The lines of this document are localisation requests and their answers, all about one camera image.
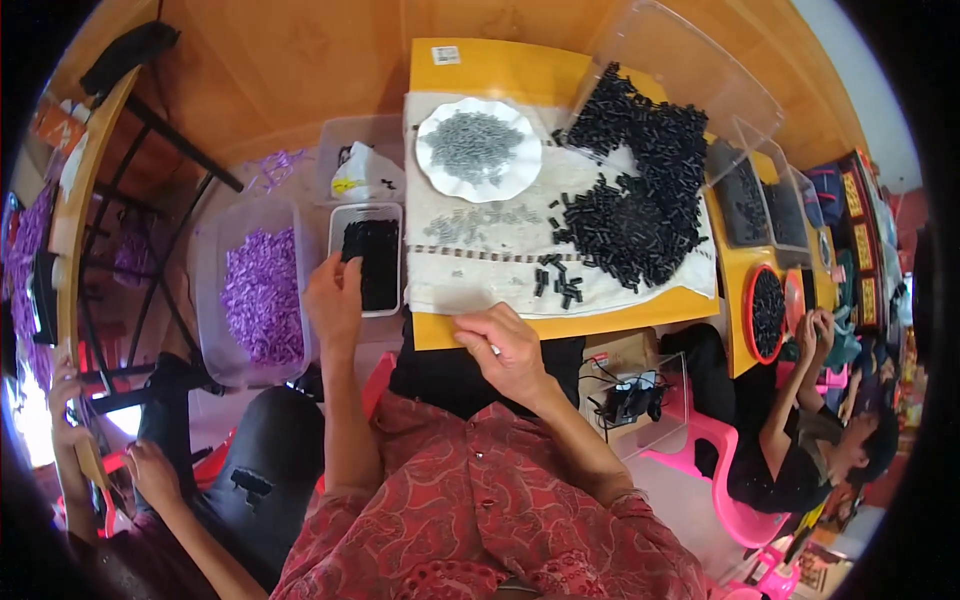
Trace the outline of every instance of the black metal chair frame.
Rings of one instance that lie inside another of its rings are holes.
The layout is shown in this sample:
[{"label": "black metal chair frame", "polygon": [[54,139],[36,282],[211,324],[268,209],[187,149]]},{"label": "black metal chair frame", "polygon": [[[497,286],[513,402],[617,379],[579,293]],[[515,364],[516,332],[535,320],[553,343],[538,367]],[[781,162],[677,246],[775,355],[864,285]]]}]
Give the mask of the black metal chair frame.
[{"label": "black metal chair frame", "polygon": [[[190,216],[193,214],[198,202],[206,192],[207,187],[213,181],[213,178],[222,181],[238,193],[242,192],[244,189],[244,185],[240,182],[240,180],[231,175],[225,168],[214,162],[213,159],[201,152],[196,146],[191,144],[185,137],[177,132],[177,130],[171,127],[169,123],[167,123],[152,109],[150,109],[150,107],[148,107],[142,100],[134,95],[131,95],[127,99],[125,108],[134,116],[136,116],[141,123],[143,123],[143,127],[140,129],[140,132],[133,140],[130,148],[127,150],[127,153],[120,161],[120,164],[117,167],[116,172],[113,174],[113,178],[110,183],[100,183],[97,181],[94,184],[94,192],[102,196],[103,199],[100,201],[100,205],[97,208],[92,225],[86,228],[86,237],[80,257],[80,272],[78,275],[80,291],[77,300],[80,304],[80,321],[83,327],[83,335],[88,347],[92,349],[93,358],[96,360],[98,367],[98,371],[83,373],[82,381],[84,383],[94,383],[98,380],[102,381],[107,391],[105,396],[90,400],[93,411],[98,415],[103,415],[120,408],[142,404],[152,399],[152,393],[147,388],[130,390],[122,393],[117,392],[114,379],[116,377],[149,374],[154,371],[155,365],[135,365],[133,360],[136,356],[136,349],[140,342],[140,335],[143,332],[143,325],[146,322],[147,313],[150,310],[150,306],[157,289],[159,289],[160,294],[163,296],[167,306],[170,308],[170,314],[174,320],[174,323],[177,324],[177,328],[180,330],[180,334],[183,336],[183,339],[189,346],[190,350],[189,362],[193,367],[194,372],[191,374],[191,376],[187,377],[186,380],[179,381],[178,384],[185,386],[186,389],[189,390],[196,388],[207,388],[215,394],[223,393],[223,387],[214,382],[206,372],[204,358],[201,354],[200,348],[197,346],[197,342],[194,340],[192,332],[178,310],[176,300],[174,299],[173,293],[170,290],[170,286],[168,285],[164,276],[164,271],[166,269],[167,262],[170,260],[170,256],[173,254],[174,248],[177,245],[178,239],[182,235],[183,230],[186,228],[186,225],[190,220]],[[141,273],[138,271],[119,268],[113,264],[99,261],[93,257],[91,253],[93,251],[96,238],[101,235],[101,225],[103,224],[104,217],[107,214],[107,208],[112,201],[123,204],[127,208],[132,208],[142,212],[160,214],[160,211],[156,208],[145,204],[127,194],[124,194],[117,189],[121,179],[124,176],[124,173],[130,166],[133,157],[140,149],[140,146],[143,145],[147,134],[150,132],[156,132],[161,137],[166,139],[181,154],[205,168],[207,173],[200,181],[200,184],[198,185],[194,195],[193,202],[187,207],[186,212],[180,218],[180,222],[177,224],[177,227],[174,229],[174,232],[170,237],[169,245],[163,253],[158,252],[154,248],[148,234],[149,231],[146,230],[146,225],[144,224],[143,220],[137,219],[137,222],[143,227],[142,233],[144,234],[147,242],[147,252],[155,265],[152,273]],[[130,351],[128,352],[127,361],[125,363],[127,366],[121,369],[108,368],[107,359],[104,355],[104,350],[101,346],[100,338],[97,335],[96,326],[93,322],[92,313],[90,311],[90,302],[92,300],[96,300],[96,298],[92,294],[88,293],[84,286],[84,275],[87,269],[98,269],[109,271],[115,274],[139,276],[149,281],[146,296],[144,297],[143,304],[140,307],[136,325],[133,329]]]}]

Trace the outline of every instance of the red plastic chair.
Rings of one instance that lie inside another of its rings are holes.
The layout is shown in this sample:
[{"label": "red plastic chair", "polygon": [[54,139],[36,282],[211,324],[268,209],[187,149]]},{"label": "red plastic chair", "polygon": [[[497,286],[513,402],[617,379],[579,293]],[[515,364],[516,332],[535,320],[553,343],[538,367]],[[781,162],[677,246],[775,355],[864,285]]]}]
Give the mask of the red plastic chair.
[{"label": "red plastic chair", "polygon": [[[674,386],[663,397],[662,411],[665,415],[679,421],[684,420],[684,389]],[[694,443],[707,440],[720,453],[713,479],[704,477],[694,465]],[[684,448],[674,454],[664,454],[656,450],[647,450],[644,454],[668,467],[680,470],[691,477],[709,481],[712,488],[713,509],[724,529],[739,544],[748,548],[762,548],[770,543],[780,531],[787,514],[767,515],[759,513],[742,502],[737,502],[727,493],[727,476],[736,450],[736,429],[719,420],[701,415],[689,408],[689,422],[686,426]]]},{"label": "red plastic chair", "polygon": [[[360,402],[363,404],[363,412],[364,415],[367,416],[367,420],[373,416],[373,410],[380,402],[380,398],[383,397],[384,392],[387,391],[387,387],[390,385],[390,373],[394,371],[395,367],[396,354],[393,352],[384,352],[380,356],[380,361],[376,364],[376,367],[373,368],[373,372],[364,385],[363,390],[361,390]],[[233,436],[236,435],[236,432],[237,429],[234,427],[222,444],[218,445],[213,452],[193,467],[193,475],[197,480],[197,487],[200,488],[202,492],[208,490],[210,486],[213,485],[213,482],[217,479],[217,475],[219,475],[221,469],[223,469],[224,461],[227,459],[227,453],[230,450],[230,445],[233,444]],[[317,493],[324,493],[325,484],[322,475],[317,482],[316,490]]]},{"label": "red plastic chair", "polygon": [[[794,363],[780,361],[777,364],[777,387],[780,388],[786,383],[786,378],[790,376],[790,373],[793,371]],[[839,388],[843,389],[847,387],[847,382],[849,380],[847,365],[843,366],[843,370],[840,371],[840,374],[833,372],[833,369],[827,369],[826,375],[820,375],[817,377],[817,393],[821,396],[825,395],[828,390]]]},{"label": "red plastic chair", "polygon": [[[395,367],[396,355],[393,352],[384,352],[383,355],[380,356],[380,361],[373,369],[370,379],[367,380],[366,385],[364,385],[363,390],[361,390],[360,401],[363,404],[364,415],[367,416],[368,420],[373,416],[373,410],[380,402],[380,398],[382,398],[383,394],[387,391],[387,387],[390,385],[390,374],[394,371]],[[216,481],[217,475],[219,475],[220,471],[224,468],[224,461],[227,459],[227,453],[233,444],[233,438],[236,436],[236,432],[236,427],[231,429],[227,434],[227,438],[218,445],[213,452],[194,465],[193,476],[201,492],[209,490],[213,482]],[[120,460],[120,456],[122,455],[123,451],[120,451],[114,452],[104,458],[104,470],[107,474],[113,473],[123,466],[123,462]],[[324,477],[321,475],[320,480],[317,481],[316,491],[317,493],[324,493],[324,490],[325,482]],[[99,530],[99,534],[102,538],[109,538],[113,535],[116,524],[116,507],[113,505],[113,498],[110,497],[109,493],[104,493],[104,499],[107,504],[107,515],[104,519],[105,528]],[[58,500],[58,504],[60,508],[63,509],[63,496]]]}]

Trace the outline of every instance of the hand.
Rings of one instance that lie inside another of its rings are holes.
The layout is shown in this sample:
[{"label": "hand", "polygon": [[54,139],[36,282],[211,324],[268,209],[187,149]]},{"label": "hand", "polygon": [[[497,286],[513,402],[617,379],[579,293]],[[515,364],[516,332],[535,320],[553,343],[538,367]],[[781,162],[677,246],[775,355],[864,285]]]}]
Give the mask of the hand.
[{"label": "hand", "polygon": [[817,334],[814,328],[814,311],[808,311],[797,325],[797,344],[800,345],[800,364],[809,366],[817,349]]},{"label": "hand", "polygon": [[303,305],[320,340],[321,356],[327,360],[347,360],[352,365],[363,310],[362,259],[357,256],[344,264],[340,256],[340,252],[331,254],[314,270],[303,292]]},{"label": "hand", "polygon": [[813,311],[813,326],[820,334],[817,351],[826,356],[833,349],[833,314],[824,308],[818,308]]},{"label": "hand", "polygon": [[160,446],[149,440],[137,440],[120,460],[130,471],[137,491],[160,516],[183,503],[177,472]]},{"label": "hand", "polygon": [[837,418],[840,419],[844,425],[847,424],[847,421],[850,420],[850,415],[853,412],[853,400],[854,398],[848,397],[844,400],[843,404],[840,405],[840,410],[837,413]]},{"label": "hand", "polygon": [[69,357],[64,356],[54,368],[53,387],[47,394],[54,445],[73,447],[83,438],[93,438],[86,427],[74,427],[66,419],[66,403],[79,398],[80,392],[77,370],[70,365]]},{"label": "hand", "polygon": [[566,402],[557,380],[543,368],[537,332],[506,303],[459,315],[453,322],[461,329],[453,337],[467,347],[484,379],[500,394],[535,415],[558,400]]}]

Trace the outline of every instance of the clear plastic container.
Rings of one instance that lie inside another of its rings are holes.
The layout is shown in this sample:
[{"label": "clear plastic container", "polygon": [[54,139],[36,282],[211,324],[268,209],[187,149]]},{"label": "clear plastic container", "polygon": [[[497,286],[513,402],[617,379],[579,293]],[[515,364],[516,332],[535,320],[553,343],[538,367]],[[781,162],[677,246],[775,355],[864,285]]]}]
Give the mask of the clear plastic container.
[{"label": "clear plastic container", "polygon": [[193,276],[197,327],[206,369],[217,383],[234,388],[282,384],[301,376],[315,358],[315,352],[319,352],[320,345],[301,304],[303,360],[273,367],[254,365],[233,339],[227,325],[227,311],[220,303],[227,278],[227,251],[242,246],[248,233],[261,228],[268,233],[294,229],[297,288],[302,294],[310,273],[326,257],[323,235],[318,234],[323,231],[318,211],[271,195],[235,204],[198,230]]},{"label": "clear plastic container", "polygon": [[[759,133],[746,140],[740,153],[707,173],[714,185],[783,122],[780,105],[726,50],[681,16],[653,0],[637,0],[615,16],[600,39],[587,74],[581,81],[572,113],[562,129],[568,132],[603,76],[607,65],[620,63],[620,74],[630,75],[640,93],[654,102],[693,105],[707,113],[707,138],[740,139],[734,116]],[[624,169],[609,157],[595,156]]]},{"label": "clear plastic container", "polygon": [[733,164],[733,168],[713,185],[713,193],[723,213],[727,245],[731,248],[770,246],[773,231],[770,214],[763,201],[763,182],[752,156],[733,162],[741,152],[727,140],[718,140],[710,146],[707,155],[708,171],[714,164]]},{"label": "clear plastic container", "polygon": [[391,221],[396,220],[398,227],[396,237],[396,304],[385,310],[365,310],[363,316],[389,317],[400,309],[400,258],[403,254],[403,206],[397,203],[365,203],[344,204],[337,206],[330,213],[330,233],[327,255],[339,252],[344,247],[344,231],[347,226],[357,221]]},{"label": "clear plastic container", "polygon": [[[745,136],[749,137],[753,132],[749,124],[741,122],[739,125],[744,129]],[[796,169],[787,164],[780,146],[769,139],[763,140],[755,152],[756,155],[762,155],[758,158],[769,159],[766,165],[755,166],[762,183],[778,264],[783,269],[809,267],[810,240],[806,230],[804,200],[793,175]]]},{"label": "clear plastic container", "polygon": [[[662,414],[660,420],[651,420],[636,431],[611,442],[613,453],[624,462],[651,448],[664,451],[665,448],[660,445],[669,444],[668,439],[683,434],[690,421],[693,398],[684,354],[666,354],[655,358],[656,362],[649,369],[657,371],[657,385],[670,386],[663,394]],[[683,446],[683,440],[680,440],[680,446]]]},{"label": "clear plastic container", "polygon": [[317,154],[317,177],[322,190],[317,204],[349,204],[348,200],[336,200],[330,190],[333,176],[349,156],[353,142],[363,142],[376,152],[404,170],[405,147],[403,143],[403,116],[399,114],[375,114],[365,117],[342,117],[324,123],[320,133],[320,150]]},{"label": "clear plastic container", "polygon": [[824,226],[824,212],[820,208],[820,199],[817,198],[817,188],[813,185],[806,175],[798,169],[788,165],[793,181],[797,183],[797,193],[800,194],[801,201],[804,203],[804,214],[806,220],[814,229]]}]

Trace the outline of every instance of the white plate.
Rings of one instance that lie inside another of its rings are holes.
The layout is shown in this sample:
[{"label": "white plate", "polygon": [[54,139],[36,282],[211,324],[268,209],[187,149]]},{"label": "white plate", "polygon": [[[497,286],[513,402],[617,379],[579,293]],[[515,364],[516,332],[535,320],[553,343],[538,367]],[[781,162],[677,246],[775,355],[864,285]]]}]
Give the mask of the white plate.
[{"label": "white plate", "polygon": [[[444,120],[457,112],[484,112],[492,114],[523,135],[523,140],[513,148],[516,157],[500,171],[499,186],[484,181],[479,186],[448,175],[440,165],[431,164],[433,148],[423,142],[423,137],[437,129]],[[437,191],[447,196],[458,196],[472,203],[510,200],[530,187],[542,165],[543,147],[534,134],[527,117],[502,102],[485,101],[479,98],[464,98],[460,102],[437,107],[417,129],[417,163]]]}]

